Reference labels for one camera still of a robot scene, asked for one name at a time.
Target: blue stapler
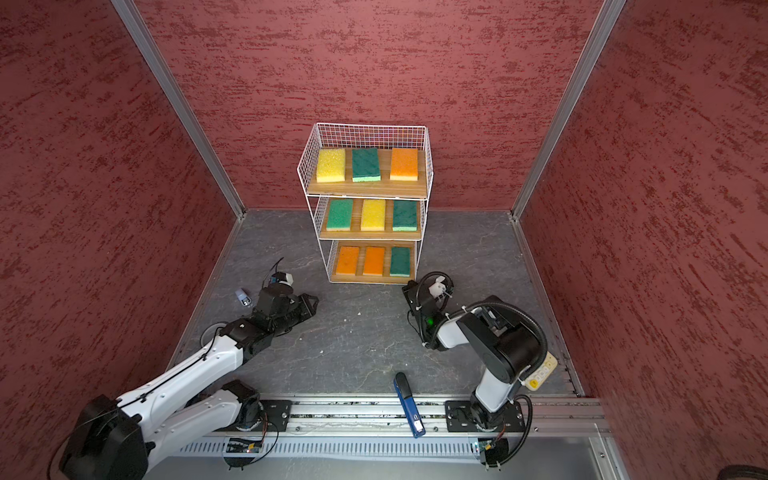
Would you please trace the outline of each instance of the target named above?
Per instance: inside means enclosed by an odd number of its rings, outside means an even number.
[[[406,418],[408,419],[408,425],[411,426],[413,438],[417,439],[424,435],[426,430],[424,430],[422,416],[419,415],[419,411],[416,408],[416,402],[413,401],[411,386],[408,384],[408,379],[403,372],[399,372],[395,375],[395,391],[400,398],[402,409],[406,411]]]

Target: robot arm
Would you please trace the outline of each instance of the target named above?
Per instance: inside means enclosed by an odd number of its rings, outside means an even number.
[[[472,421],[492,431],[501,424],[504,407],[521,382],[544,362],[547,338],[527,313],[496,296],[450,315],[443,313],[441,299],[452,292],[453,283],[442,272],[427,273],[420,283],[412,281],[403,287],[424,346],[444,350],[469,343],[481,357],[485,371],[472,393],[470,409]]]
[[[315,314],[316,297],[293,295],[284,273],[273,278],[250,316],[218,329],[192,356],[116,400],[89,402],[69,437],[61,471],[71,480],[138,480],[190,439],[233,423],[256,425],[262,419],[259,394],[237,380],[182,407],[267,348],[276,334]]]

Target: small bottle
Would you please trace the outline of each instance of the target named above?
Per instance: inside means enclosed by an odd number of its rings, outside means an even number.
[[[240,303],[243,304],[243,306],[249,306],[251,304],[251,299],[248,294],[245,293],[245,290],[239,288],[235,290],[235,295],[237,295],[237,299],[240,301]]]

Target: orange sponge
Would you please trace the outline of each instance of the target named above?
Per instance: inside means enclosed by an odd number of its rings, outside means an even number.
[[[339,248],[339,261],[336,262],[336,275],[354,275],[357,273],[357,257],[360,247]]]
[[[415,148],[393,148],[390,180],[415,182],[419,179],[419,151]]]
[[[384,275],[384,247],[366,247],[366,262],[362,266],[363,275]]]

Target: sponge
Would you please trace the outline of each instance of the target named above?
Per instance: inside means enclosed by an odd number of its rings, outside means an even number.
[[[362,266],[363,275],[384,275],[384,247],[366,247],[366,262]]]
[[[419,151],[415,148],[393,148],[390,180],[415,182],[419,179]]]
[[[339,248],[339,261],[336,262],[336,275],[354,275],[357,273],[357,257],[360,247]]]
[[[382,179],[379,170],[379,151],[375,148],[358,148],[352,151],[352,181],[375,182]]]
[[[392,262],[389,266],[390,276],[411,276],[411,249],[408,247],[392,247]]]
[[[395,200],[395,208],[392,210],[393,232],[415,232],[417,202],[413,200]]]
[[[343,148],[321,148],[317,158],[317,183],[343,182],[346,151]]]
[[[362,201],[361,232],[383,232],[386,200],[366,198]]]
[[[331,200],[328,206],[326,231],[349,232],[352,226],[352,204],[351,198]]]

